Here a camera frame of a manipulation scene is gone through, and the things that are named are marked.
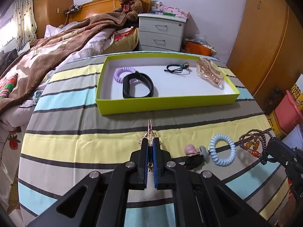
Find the gold rhinestone brooch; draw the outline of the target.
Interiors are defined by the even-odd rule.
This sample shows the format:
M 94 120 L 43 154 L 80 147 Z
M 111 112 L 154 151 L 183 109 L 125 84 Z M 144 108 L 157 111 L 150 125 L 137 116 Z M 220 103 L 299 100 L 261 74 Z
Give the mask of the gold rhinestone brooch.
M 140 140 L 140 145 L 142 144 L 143 138 L 148 139 L 148 172 L 154 172 L 154 163 L 153 163 L 153 149 L 152 142 L 154 138 L 158 138 L 157 133 L 152 129 L 152 120 L 148 120 L 147 131 L 143 134 Z

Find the black smart wristband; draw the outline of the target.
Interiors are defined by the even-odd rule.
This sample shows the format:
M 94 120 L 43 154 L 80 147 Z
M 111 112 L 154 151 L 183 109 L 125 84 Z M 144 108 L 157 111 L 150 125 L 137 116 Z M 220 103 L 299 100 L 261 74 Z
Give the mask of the black smart wristband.
M 137 96 L 135 91 L 139 90 L 139 93 L 142 94 L 143 90 L 148 90 L 145 96 Z M 123 89 L 122 89 L 123 98 L 146 98 L 154 96 L 154 83 L 151 78 L 144 73 L 136 71 L 126 75 L 123 78 Z

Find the pink plastic bin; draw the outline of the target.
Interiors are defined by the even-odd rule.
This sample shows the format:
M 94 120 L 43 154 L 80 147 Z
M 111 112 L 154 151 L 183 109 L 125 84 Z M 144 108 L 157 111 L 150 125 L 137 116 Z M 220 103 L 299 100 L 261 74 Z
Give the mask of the pink plastic bin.
M 302 125 L 302 113 L 291 93 L 287 90 L 275 109 L 279 126 L 289 134 L 298 124 Z

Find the striped table cloth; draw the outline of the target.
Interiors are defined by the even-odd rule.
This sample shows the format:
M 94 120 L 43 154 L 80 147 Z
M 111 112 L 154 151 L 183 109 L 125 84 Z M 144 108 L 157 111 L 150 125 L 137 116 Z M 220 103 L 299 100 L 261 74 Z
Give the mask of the striped table cloth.
M 102 116 L 95 93 L 106 56 L 64 64 L 47 84 L 27 126 L 19 166 L 19 202 L 24 225 L 33 221 L 91 171 L 106 173 L 129 160 L 152 120 L 163 149 L 176 163 L 185 161 L 184 147 L 209 145 L 215 134 L 236 143 L 252 129 L 271 131 L 249 91 L 226 66 L 224 73 L 238 89 L 226 106 Z M 289 198 L 286 173 L 278 163 L 262 165 L 239 148 L 234 162 L 209 170 L 270 224 L 274 225 Z M 171 191 L 154 188 L 148 174 L 144 191 L 129 191 L 125 226 L 176 226 Z

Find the green shallow box tray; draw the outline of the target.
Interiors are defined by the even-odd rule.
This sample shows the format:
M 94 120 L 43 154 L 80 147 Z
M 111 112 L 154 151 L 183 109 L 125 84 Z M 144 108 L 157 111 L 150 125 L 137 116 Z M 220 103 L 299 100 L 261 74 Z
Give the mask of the green shallow box tray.
M 238 89 L 223 75 L 224 89 L 201 79 L 196 72 L 199 56 L 165 52 L 138 52 L 110 55 L 105 58 L 96 102 L 102 115 L 158 111 L 234 103 Z M 123 98 L 123 84 L 114 72 L 133 68 L 149 76 L 154 83 L 154 96 Z

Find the wooden wardrobe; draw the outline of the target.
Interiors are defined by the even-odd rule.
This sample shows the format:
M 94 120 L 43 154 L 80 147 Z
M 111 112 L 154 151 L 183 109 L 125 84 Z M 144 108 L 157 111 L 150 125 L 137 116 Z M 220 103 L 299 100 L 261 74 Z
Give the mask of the wooden wardrobe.
M 227 67 L 266 112 L 302 73 L 302 26 L 285 0 L 246 0 Z

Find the translucent pink hair claw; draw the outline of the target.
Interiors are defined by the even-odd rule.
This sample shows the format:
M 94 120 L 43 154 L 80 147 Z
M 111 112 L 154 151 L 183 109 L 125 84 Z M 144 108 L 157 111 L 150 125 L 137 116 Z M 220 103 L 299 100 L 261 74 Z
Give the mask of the translucent pink hair claw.
M 214 87 L 224 89 L 223 74 L 212 60 L 203 58 L 197 61 L 196 72 L 201 79 L 206 80 Z

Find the orange storage bin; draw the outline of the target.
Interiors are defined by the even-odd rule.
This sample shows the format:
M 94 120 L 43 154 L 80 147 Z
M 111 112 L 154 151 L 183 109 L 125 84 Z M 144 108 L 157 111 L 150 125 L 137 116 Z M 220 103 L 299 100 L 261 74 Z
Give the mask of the orange storage bin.
M 184 49 L 187 53 L 199 54 L 204 56 L 215 56 L 217 54 L 216 50 L 208 45 L 185 41 Z

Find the white three-drawer nightstand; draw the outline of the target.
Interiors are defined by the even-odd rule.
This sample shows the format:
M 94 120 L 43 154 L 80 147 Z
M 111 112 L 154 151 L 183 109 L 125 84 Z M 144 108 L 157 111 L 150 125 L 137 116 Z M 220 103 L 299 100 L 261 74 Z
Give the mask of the white three-drawer nightstand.
M 140 51 L 180 51 L 185 18 L 152 13 L 139 14 L 138 18 Z

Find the brown fleece blanket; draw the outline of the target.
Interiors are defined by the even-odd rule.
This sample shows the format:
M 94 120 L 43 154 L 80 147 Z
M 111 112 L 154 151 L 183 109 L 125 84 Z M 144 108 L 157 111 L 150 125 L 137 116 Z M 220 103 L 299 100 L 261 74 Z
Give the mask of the brown fleece blanket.
M 121 29 L 126 14 L 108 12 L 84 19 L 47 39 L 34 39 L 30 49 L 18 56 L 3 72 L 1 80 L 18 74 L 17 83 L 7 98 L 1 99 L 1 113 L 23 103 L 39 86 L 46 74 L 67 57 L 80 51 L 97 33 L 105 29 Z

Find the pink floral box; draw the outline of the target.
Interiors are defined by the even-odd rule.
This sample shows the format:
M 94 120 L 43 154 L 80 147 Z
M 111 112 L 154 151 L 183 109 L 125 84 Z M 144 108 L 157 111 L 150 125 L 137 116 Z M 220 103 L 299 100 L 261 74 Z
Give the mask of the pink floral box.
M 163 7 L 163 13 L 165 15 L 174 16 L 174 17 L 181 17 L 184 19 L 188 19 L 190 16 L 190 13 L 187 11 L 184 11 L 180 8 L 170 7 L 170 6 L 164 6 Z

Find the brown teddy bear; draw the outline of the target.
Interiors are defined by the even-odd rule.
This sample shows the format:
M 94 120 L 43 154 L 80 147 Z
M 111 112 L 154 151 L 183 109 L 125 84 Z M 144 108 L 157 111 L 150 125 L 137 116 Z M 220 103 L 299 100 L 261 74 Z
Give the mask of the brown teddy bear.
M 120 7 L 117 7 L 113 12 L 120 12 L 126 14 L 129 21 L 135 22 L 138 15 L 143 13 L 143 4 L 140 0 L 118 0 Z

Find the wooden headboard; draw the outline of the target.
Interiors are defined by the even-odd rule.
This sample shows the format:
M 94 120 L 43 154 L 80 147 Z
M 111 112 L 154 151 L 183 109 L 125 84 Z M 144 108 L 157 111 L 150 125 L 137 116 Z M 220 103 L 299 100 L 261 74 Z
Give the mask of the wooden headboard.
M 145 13 L 150 12 L 152 0 L 140 0 Z M 84 3 L 79 7 L 79 10 L 69 13 L 68 23 L 79 22 L 91 16 L 112 12 L 115 8 L 120 7 L 121 3 L 118 0 L 95 0 L 89 3 Z

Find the floral curtain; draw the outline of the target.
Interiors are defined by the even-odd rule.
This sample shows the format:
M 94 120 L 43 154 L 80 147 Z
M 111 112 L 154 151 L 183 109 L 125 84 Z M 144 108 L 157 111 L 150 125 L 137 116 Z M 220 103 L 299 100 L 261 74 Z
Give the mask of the floral curtain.
M 33 12 L 33 0 L 15 0 L 13 2 L 13 20 L 16 25 L 16 48 L 37 38 L 37 24 Z

